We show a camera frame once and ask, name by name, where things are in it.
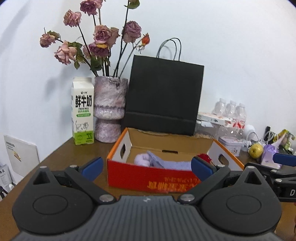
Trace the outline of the left clear water bottle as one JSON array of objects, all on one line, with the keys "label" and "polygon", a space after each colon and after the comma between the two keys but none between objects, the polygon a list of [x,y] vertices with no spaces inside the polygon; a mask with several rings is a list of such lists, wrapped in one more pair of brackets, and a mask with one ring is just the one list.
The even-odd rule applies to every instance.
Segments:
[{"label": "left clear water bottle", "polygon": [[220,98],[218,102],[216,102],[215,107],[212,111],[212,114],[222,116],[226,109],[226,100]]}]

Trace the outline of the red artificial rose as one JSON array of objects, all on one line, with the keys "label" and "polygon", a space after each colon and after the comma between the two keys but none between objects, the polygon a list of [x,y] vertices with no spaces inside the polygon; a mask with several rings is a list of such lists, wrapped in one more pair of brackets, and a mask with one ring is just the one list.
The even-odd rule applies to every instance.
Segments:
[{"label": "red artificial rose", "polygon": [[196,157],[204,165],[213,165],[212,159],[207,154],[198,154]]}]

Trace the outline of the white flat carton box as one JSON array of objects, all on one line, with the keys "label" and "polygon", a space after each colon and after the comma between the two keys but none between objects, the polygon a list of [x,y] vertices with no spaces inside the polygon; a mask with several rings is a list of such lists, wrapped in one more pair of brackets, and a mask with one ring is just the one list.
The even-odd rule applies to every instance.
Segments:
[{"label": "white flat carton box", "polygon": [[232,119],[211,113],[198,113],[197,120],[207,121],[221,126],[232,125]]}]

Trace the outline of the red orange cardboard box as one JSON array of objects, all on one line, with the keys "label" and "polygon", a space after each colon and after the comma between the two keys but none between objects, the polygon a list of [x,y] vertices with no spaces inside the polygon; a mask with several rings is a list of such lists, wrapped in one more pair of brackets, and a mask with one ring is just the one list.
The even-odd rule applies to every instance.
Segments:
[{"label": "red orange cardboard box", "polygon": [[244,168],[217,140],[126,128],[107,156],[107,182],[122,189],[184,193],[222,159],[232,171]]}]

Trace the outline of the yellow green apple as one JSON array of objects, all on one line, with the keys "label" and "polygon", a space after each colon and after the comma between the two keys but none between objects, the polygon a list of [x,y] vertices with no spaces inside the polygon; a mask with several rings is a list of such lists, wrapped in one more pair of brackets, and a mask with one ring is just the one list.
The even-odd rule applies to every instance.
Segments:
[{"label": "yellow green apple", "polygon": [[264,151],[263,145],[261,145],[260,143],[255,143],[249,148],[248,153],[250,157],[254,159],[258,159],[263,154],[263,151]]}]

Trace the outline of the clear water bottle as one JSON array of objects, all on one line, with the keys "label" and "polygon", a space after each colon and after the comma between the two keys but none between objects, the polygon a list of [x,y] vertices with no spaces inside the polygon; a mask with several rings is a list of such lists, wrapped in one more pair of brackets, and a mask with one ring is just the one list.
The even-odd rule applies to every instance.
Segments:
[{"label": "clear water bottle", "polygon": [[212,114],[222,116],[226,109],[226,100],[220,98],[218,102],[216,102],[215,107],[212,111]]},{"label": "clear water bottle", "polygon": [[225,109],[225,116],[228,118],[234,118],[236,111],[236,101],[231,100]]},{"label": "clear water bottle", "polygon": [[241,138],[246,123],[246,109],[243,103],[236,106],[235,110],[235,127],[237,129],[236,137]]}]

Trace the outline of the purple tissue pack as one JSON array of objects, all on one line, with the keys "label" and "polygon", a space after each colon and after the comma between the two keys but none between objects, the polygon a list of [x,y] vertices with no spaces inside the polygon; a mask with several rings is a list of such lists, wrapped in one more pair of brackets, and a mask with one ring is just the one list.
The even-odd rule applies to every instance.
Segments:
[{"label": "purple tissue pack", "polygon": [[281,164],[275,163],[273,161],[273,156],[278,153],[278,149],[281,142],[283,141],[283,138],[284,136],[282,136],[276,142],[264,146],[260,164],[277,170],[281,168]]}]

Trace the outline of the black paper shopping bag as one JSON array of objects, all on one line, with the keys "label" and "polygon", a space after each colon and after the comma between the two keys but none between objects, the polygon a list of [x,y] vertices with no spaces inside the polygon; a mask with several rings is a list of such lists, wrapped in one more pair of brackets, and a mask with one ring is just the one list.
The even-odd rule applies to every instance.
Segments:
[{"label": "black paper shopping bag", "polygon": [[180,60],[135,55],[122,126],[192,136],[204,68]]}]

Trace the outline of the white floral tin box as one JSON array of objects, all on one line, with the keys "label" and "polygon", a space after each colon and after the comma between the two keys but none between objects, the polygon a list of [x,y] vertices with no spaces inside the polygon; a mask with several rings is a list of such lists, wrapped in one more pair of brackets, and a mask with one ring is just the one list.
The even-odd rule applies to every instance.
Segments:
[{"label": "white floral tin box", "polygon": [[235,137],[222,136],[218,138],[218,141],[224,145],[224,147],[229,150],[234,156],[240,156],[241,148],[243,147],[243,142]]}]

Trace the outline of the small colourful figurine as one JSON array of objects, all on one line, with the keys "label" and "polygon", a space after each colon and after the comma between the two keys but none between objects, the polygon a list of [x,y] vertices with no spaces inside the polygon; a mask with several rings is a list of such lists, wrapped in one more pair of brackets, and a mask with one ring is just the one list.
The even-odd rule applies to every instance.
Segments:
[{"label": "small colourful figurine", "polygon": [[281,135],[280,149],[287,153],[293,153],[292,142],[295,140],[295,135],[290,131],[284,129]]}]

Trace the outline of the small white round fan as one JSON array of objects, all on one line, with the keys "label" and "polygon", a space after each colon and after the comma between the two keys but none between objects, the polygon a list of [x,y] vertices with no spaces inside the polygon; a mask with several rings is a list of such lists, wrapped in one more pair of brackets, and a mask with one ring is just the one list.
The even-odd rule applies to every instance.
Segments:
[{"label": "small white round fan", "polygon": [[255,127],[252,125],[246,125],[242,134],[242,141],[245,148],[249,148],[251,145],[259,141],[259,137],[255,131]]}]

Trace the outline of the clear plastic food container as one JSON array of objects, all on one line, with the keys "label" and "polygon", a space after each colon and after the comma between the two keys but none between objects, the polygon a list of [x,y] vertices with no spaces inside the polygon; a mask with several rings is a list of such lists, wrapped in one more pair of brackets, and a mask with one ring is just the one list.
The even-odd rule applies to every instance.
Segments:
[{"label": "clear plastic food container", "polygon": [[194,134],[208,135],[211,138],[218,139],[220,128],[221,128],[221,125],[210,123],[207,121],[197,120]]}]

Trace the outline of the right clear water bottle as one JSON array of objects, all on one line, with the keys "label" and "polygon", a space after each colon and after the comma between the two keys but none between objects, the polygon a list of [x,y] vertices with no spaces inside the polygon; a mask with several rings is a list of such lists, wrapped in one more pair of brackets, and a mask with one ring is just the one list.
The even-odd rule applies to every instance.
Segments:
[{"label": "right clear water bottle", "polygon": [[237,129],[236,137],[241,138],[246,123],[246,109],[243,103],[236,106],[235,110],[235,127]]}]

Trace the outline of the purple drawstring fabric pouch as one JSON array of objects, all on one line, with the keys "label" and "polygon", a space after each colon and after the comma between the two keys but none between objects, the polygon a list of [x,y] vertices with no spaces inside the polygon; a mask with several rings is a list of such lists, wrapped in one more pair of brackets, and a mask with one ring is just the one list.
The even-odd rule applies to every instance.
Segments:
[{"label": "purple drawstring fabric pouch", "polygon": [[154,167],[166,170],[191,171],[191,161],[166,161],[150,151],[136,155],[134,164],[143,167]]}]

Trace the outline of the dried pink rose bouquet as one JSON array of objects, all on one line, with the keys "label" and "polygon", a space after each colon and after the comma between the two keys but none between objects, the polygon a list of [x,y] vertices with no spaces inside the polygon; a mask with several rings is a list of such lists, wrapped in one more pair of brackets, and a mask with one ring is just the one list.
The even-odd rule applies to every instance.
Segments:
[{"label": "dried pink rose bouquet", "polygon": [[[63,17],[64,25],[78,28],[83,40],[82,43],[62,40],[59,33],[44,31],[39,40],[40,46],[48,48],[52,44],[60,42],[62,45],[54,52],[54,57],[60,63],[64,65],[73,64],[75,69],[79,69],[80,64],[84,63],[88,65],[90,71],[96,77],[99,71],[102,72],[103,76],[121,77],[121,74],[118,73],[119,65],[128,44],[132,44],[131,54],[135,50],[141,52],[150,43],[150,37],[148,33],[142,33],[142,28],[136,21],[128,20],[128,12],[138,8],[140,1],[128,1],[125,5],[125,22],[122,31],[115,27],[107,27],[102,23],[102,6],[103,1],[81,1],[79,11],[68,10],[65,13]],[[83,14],[93,18],[93,40],[89,44],[86,43],[85,36],[80,27]],[[118,39],[120,39],[119,56],[113,74],[110,74],[111,48]]]}]

